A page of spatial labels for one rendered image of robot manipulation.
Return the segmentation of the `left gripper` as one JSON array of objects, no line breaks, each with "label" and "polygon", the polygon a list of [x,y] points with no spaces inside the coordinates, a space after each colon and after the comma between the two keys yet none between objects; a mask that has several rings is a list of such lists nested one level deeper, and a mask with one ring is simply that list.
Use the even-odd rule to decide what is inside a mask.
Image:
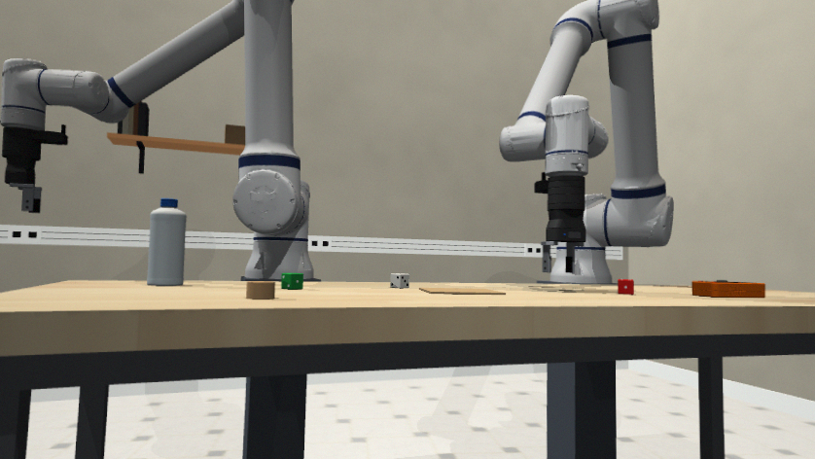
[{"label": "left gripper", "polygon": [[[549,222],[543,245],[543,272],[551,272],[550,245],[566,242],[566,272],[575,273],[575,246],[584,246],[585,175],[588,156],[562,154],[546,157],[542,180],[534,193],[548,194]],[[546,175],[549,176],[546,180]],[[583,175],[583,176],[582,176]]]}]

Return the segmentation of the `brown square mat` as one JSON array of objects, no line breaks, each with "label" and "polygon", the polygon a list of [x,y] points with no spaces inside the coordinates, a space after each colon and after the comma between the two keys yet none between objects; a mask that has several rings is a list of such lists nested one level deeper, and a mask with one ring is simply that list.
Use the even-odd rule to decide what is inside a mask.
[{"label": "brown square mat", "polygon": [[505,295],[506,293],[488,289],[462,289],[462,288],[419,288],[429,294],[448,295]]}]

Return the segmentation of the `green die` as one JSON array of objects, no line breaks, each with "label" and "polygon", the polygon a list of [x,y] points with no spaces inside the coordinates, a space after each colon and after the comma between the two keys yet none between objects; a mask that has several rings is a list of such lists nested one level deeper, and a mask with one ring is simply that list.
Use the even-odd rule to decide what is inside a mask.
[{"label": "green die", "polygon": [[302,273],[282,273],[281,289],[301,290],[303,287]]}]

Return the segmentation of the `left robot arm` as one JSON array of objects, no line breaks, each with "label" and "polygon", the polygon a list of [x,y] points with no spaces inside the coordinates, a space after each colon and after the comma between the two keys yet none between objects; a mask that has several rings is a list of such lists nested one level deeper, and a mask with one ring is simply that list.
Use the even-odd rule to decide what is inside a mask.
[{"label": "left robot arm", "polygon": [[586,98],[565,94],[580,57],[607,39],[612,198],[585,194],[585,246],[575,246],[575,273],[566,272],[566,242],[558,242],[551,282],[611,284],[606,247],[661,247],[670,239],[674,201],[657,161],[652,30],[658,25],[657,0],[587,0],[567,11],[551,32],[551,48],[515,125],[501,132],[506,161],[599,156],[607,130],[588,114]]}]

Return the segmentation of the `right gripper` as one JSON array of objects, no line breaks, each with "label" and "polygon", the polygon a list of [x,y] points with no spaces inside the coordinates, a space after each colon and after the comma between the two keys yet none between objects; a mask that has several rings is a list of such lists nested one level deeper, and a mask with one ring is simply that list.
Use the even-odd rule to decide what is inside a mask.
[{"label": "right gripper", "polygon": [[66,125],[61,125],[61,132],[45,131],[45,118],[28,110],[1,110],[2,157],[7,159],[5,183],[22,190],[21,211],[34,208],[29,213],[40,213],[41,208],[42,188],[35,187],[34,169],[36,161],[41,159],[41,143],[68,145]]}]

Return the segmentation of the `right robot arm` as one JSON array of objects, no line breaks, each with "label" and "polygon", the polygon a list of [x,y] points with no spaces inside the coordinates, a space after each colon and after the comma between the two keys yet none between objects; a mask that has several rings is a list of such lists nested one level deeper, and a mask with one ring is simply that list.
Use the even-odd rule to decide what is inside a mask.
[{"label": "right robot arm", "polygon": [[51,70],[37,60],[8,59],[1,110],[46,116],[47,105],[70,106],[115,124],[129,108],[244,36],[245,149],[238,157],[233,208],[241,223],[254,231],[245,278],[303,273],[303,279],[313,279],[308,256],[310,192],[294,150],[293,2],[232,0],[106,82],[95,72]]}]

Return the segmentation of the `grey plastic bottle with blue cap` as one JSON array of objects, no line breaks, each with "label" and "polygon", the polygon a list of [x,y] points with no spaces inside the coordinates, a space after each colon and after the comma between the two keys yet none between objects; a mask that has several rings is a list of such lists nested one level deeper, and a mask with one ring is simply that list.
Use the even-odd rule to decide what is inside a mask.
[{"label": "grey plastic bottle with blue cap", "polygon": [[187,215],[177,209],[178,200],[162,198],[151,212],[148,278],[149,286],[184,284]]}]

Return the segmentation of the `brown cylinder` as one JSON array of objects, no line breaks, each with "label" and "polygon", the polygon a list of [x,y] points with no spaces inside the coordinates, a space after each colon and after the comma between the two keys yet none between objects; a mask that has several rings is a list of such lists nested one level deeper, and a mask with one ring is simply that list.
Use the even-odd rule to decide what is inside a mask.
[{"label": "brown cylinder", "polygon": [[248,281],[246,288],[246,299],[248,300],[273,300],[275,297],[275,282],[269,281]]}]

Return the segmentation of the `orange digital multimeter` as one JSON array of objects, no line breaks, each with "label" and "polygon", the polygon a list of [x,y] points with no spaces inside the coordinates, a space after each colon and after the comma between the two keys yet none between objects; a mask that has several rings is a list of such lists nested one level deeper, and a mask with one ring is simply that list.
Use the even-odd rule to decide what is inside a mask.
[{"label": "orange digital multimeter", "polygon": [[765,298],[764,283],[692,281],[692,295],[711,298]]}]

